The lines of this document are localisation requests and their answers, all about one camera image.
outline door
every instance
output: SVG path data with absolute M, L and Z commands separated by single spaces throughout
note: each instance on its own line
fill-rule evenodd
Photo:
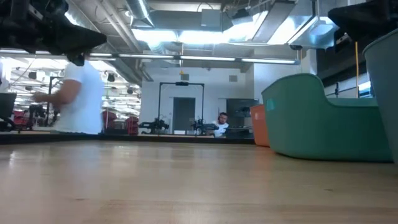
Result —
M 173 133 L 177 131 L 191 130 L 191 124 L 195 120 L 195 99 L 174 98 L 173 108 Z

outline table surface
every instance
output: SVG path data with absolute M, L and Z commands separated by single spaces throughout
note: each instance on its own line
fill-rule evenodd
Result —
M 398 223 L 394 164 L 264 147 L 76 141 L 2 146 L 1 223 Z

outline computer monitor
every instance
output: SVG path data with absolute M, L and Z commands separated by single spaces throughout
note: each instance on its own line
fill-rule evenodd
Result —
M 0 118 L 9 118 L 14 111 L 16 93 L 0 93 Z

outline robotic arm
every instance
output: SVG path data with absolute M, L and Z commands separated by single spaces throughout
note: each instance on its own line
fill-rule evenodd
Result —
M 65 54 L 82 66 L 82 53 L 106 42 L 106 36 L 73 25 L 65 0 L 0 0 L 0 49 Z

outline gray door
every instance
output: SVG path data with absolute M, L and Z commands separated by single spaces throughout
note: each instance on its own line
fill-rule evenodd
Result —
M 191 130 L 191 124 L 195 120 L 195 99 L 174 98 L 173 131 Z

